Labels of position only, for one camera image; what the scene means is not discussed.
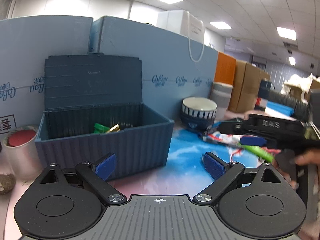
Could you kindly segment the person's right hand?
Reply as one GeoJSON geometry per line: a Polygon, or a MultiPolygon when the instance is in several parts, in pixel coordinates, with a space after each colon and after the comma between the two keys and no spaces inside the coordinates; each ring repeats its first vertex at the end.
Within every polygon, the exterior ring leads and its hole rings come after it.
{"type": "MultiPolygon", "coordinates": [[[[316,182],[319,183],[319,148],[313,148],[310,150],[306,150],[303,154],[298,155],[297,157],[291,158],[289,160],[289,164],[295,164],[299,166],[305,166],[314,164],[317,166],[317,175],[316,182]]],[[[279,164],[276,160],[272,162],[272,165],[280,172],[280,174],[287,180],[287,182],[291,185],[291,187],[295,190],[298,189],[298,183],[295,180],[292,180],[290,175],[279,167],[279,164]]]]}

